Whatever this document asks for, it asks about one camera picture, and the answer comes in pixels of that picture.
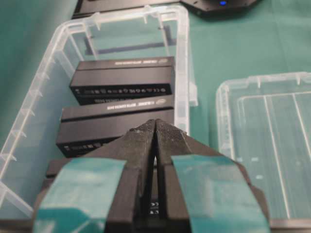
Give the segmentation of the left gripper black right finger teal tape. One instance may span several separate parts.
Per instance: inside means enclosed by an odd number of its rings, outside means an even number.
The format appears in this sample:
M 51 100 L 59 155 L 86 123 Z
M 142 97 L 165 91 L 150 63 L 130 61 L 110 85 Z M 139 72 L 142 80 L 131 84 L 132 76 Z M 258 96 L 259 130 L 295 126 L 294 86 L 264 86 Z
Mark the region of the left gripper black right finger teal tape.
M 163 120 L 155 122 L 160 215 L 168 233 L 268 233 L 263 192 L 245 167 Z

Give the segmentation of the left gripper black left finger teal tape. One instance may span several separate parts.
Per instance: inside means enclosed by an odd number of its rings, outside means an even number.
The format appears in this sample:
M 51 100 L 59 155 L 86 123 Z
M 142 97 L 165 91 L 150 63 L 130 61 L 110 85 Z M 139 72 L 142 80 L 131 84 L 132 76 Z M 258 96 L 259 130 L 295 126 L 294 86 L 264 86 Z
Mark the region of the left gripper black left finger teal tape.
M 58 165 L 37 200 L 35 233 L 129 233 L 151 198 L 155 120 Z

